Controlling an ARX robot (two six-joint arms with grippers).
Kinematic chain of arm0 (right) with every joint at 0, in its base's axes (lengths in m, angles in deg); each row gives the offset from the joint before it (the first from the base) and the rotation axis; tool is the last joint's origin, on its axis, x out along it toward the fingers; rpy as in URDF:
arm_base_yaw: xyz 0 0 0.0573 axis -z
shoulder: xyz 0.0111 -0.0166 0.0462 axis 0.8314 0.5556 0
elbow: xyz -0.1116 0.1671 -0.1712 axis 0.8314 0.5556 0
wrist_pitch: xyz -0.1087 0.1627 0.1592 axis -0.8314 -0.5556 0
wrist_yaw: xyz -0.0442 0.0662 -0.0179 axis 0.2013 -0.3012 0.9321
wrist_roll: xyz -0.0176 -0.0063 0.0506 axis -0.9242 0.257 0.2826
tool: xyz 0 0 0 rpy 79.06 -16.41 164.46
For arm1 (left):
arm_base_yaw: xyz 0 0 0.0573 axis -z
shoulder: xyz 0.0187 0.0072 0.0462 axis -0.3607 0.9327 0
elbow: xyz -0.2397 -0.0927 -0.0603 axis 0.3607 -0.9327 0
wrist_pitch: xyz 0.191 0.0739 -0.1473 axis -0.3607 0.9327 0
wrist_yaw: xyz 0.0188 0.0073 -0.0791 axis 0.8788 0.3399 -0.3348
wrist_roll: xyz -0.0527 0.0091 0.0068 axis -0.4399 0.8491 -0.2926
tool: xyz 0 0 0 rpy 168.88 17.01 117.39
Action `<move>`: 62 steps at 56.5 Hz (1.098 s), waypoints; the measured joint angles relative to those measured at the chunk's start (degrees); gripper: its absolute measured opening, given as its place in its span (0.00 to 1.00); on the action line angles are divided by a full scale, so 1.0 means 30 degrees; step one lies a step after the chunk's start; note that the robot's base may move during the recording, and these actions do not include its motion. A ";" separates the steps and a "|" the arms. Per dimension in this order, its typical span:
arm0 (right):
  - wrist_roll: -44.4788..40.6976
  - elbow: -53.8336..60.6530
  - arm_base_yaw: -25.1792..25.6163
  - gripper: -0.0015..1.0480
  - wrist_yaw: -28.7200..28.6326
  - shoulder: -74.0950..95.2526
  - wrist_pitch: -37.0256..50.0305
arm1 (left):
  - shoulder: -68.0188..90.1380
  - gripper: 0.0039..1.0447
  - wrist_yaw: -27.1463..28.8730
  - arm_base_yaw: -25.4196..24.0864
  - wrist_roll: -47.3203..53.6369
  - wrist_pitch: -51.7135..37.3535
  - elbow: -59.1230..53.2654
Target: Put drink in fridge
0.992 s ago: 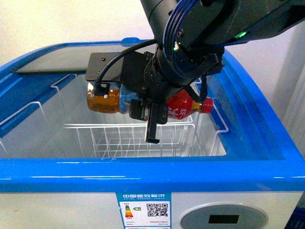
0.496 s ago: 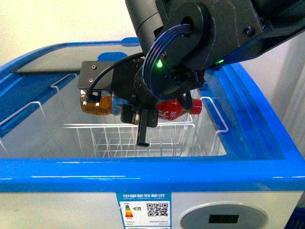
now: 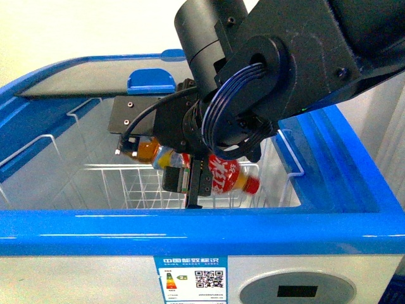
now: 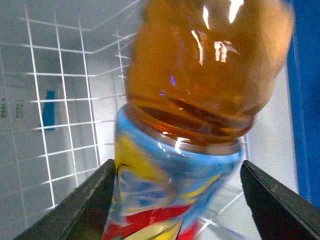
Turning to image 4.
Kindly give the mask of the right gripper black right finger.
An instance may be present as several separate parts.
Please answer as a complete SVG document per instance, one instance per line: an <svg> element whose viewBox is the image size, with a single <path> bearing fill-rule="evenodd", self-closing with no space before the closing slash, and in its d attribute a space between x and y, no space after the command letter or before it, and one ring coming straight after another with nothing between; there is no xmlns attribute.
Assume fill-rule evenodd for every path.
<svg viewBox="0 0 320 240"><path fill-rule="evenodd" d="M320 210L245 160L240 179L247 205L263 240L318 240Z"/></svg>

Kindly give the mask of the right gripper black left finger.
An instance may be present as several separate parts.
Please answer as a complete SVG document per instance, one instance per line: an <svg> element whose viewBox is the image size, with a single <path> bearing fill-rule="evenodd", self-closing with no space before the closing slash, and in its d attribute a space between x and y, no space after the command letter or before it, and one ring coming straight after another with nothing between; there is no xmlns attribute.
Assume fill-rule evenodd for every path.
<svg viewBox="0 0 320 240"><path fill-rule="evenodd" d="M115 161L107 160L16 240L100 240L108 218Z"/></svg>

